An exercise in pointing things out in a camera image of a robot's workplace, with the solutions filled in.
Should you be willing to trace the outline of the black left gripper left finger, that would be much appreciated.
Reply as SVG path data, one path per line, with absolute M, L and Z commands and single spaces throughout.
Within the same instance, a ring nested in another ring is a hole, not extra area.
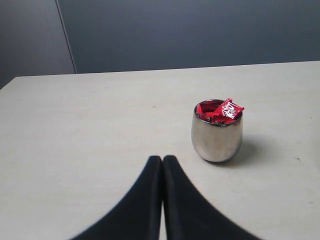
M 126 195 L 74 240 L 158 240 L 162 215 L 162 159 L 150 156 Z

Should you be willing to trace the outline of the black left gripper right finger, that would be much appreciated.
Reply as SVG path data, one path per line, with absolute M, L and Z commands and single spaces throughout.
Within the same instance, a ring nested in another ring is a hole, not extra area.
M 196 189 L 174 155 L 163 162 L 164 216 L 168 240 L 257 240 L 213 207 Z

